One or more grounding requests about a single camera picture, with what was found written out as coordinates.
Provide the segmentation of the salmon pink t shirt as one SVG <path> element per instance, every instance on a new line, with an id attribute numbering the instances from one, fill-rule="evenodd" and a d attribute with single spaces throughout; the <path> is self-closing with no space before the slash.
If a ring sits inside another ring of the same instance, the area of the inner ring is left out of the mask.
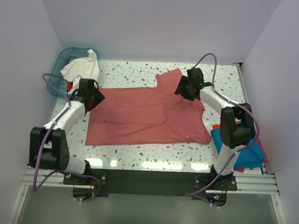
<path id="1" fill-rule="evenodd" d="M 156 87 L 101 88 L 105 99 L 90 112 L 85 144 L 209 144 L 203 104 L 174 93 L 182 75 L 157 74 Z"/>

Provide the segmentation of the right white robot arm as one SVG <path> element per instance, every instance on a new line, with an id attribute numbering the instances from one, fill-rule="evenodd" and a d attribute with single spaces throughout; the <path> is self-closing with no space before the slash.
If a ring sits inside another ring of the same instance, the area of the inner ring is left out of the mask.
<path id="1" fill-rule="evenodd" d="M 219 135 L 222 146 L 211 167 L 209 185 L 218 190 L 226 184 L 225 176 L 233 173 L 235 162 L 244 148 L 257 135 L 252 109 L 248 103 L 237 103 L 217 92 L 214 84 L 205 82 L 200 68 L 187 70 L 175 90 L 176 95 L 193 101 L 199 100 L 220 114 Z"/>

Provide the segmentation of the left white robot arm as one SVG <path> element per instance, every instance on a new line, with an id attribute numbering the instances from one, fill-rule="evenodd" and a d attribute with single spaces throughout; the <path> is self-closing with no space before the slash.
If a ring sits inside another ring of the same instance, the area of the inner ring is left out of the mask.
<path id="1" fill-rule="evenodd" d="M 94 79 L 81 78 L 78 89 L 67 95 L 49 82 L 47 84 L 66 99 L 64 108 L 42 127 L 30 132 L 29 165 L 39 169 L 56 170 L 75 174 L 80 184 L 88 184 L 92 173 L 89 163 L 70 156 L 67 135 L 73 126 L 88 112 L 100 104 L 105 96 Z"/>

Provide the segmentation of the red garment tag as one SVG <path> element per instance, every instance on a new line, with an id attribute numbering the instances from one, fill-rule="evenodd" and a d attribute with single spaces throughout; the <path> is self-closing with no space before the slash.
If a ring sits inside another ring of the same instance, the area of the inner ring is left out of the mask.
<path id="1" fill-rule="evenodd" d="M 73 81 L 67 83 L 66 92 L 69 93 L 73 89 Z"/>

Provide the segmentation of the white t shirt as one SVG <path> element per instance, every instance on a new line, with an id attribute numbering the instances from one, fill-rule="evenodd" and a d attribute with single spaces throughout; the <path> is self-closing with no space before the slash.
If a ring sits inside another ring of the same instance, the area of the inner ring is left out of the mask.
<path id="1" fill-rule="evenodd" d="M 65 80 L 73 82 L 73 86 L 76 86 L 81 78 L 94 79 L 96 81 L 99 79 L 97 55 L 92 49 L 87 50 L 87 53 L 88 56 L 70 61 L 60 71 Z"/>

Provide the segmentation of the teal plastic basket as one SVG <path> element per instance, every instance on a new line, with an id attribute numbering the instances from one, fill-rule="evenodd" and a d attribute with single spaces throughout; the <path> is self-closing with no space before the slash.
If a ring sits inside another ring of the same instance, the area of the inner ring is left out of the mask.
<path id="1" fill-rule="evenodd" d="M 51 71 L 51 74 L 58 76 L 58 78 L 50 76 L 48 79 L 49 83 L 59 89 L 62 93 L 67 94 L 67 82 L 62 79 L 63 76 L 60 71 L 73 60 L 88 57 L 88 50 L 90 50 L 90 48 L 69 47 L 61 51 Z"/>

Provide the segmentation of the orange folded t shirt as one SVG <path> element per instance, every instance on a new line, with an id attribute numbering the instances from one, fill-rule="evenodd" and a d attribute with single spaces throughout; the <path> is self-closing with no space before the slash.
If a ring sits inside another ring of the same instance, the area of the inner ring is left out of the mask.
<path id="1" fill-rule="evenodd" d="M 220 128 L 220 124 L 215 124 L 215 125 L 212 126 L 212 128 L 213 128 L 213 129 Z"/>

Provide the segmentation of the blue folded t shirt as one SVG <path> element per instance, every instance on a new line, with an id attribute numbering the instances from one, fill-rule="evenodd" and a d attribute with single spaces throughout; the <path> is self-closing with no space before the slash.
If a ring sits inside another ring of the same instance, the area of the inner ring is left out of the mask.
<path id="1" fill-rule="evenodd" d="M 218 153 L 222 148 L 222 139 L 219 132 L 220 125 L 213 125 L 211 135 Z M 238 159 L 235 162 L 234 169 L 243 172 L 245 168 L 261 168 L 262 164 L 267 161 L 267 155 L 264 152 L 261 141 L 259 140 L 251 148 L 240 153 Z"/>

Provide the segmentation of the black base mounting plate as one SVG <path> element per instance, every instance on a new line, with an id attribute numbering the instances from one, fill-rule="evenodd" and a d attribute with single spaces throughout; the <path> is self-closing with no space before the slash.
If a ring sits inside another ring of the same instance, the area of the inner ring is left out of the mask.
<path id="1" fill-rule="evenodd" d="M 184 196 L 208 185 L 213 179 L 210 173 L 91 169 L 90 175 L 97 178 L 65 176 L 64 185 L 74 187 L 74 194 L 88 195 L 86 189 L 95 186 L 99 197 L 110 194 L 141 196 Z"/>

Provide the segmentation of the aluminium frame rail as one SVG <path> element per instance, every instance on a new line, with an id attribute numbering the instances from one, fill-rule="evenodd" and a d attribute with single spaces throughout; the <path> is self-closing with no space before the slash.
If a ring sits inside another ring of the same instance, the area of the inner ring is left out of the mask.
<path id="1" fill-rule="evenodd" d="M 208 185 L 209 173 L 93 169 L 91 180 L 26 168 L 8 224 L 287 224 L 276 177 L 240 174 Z"/>

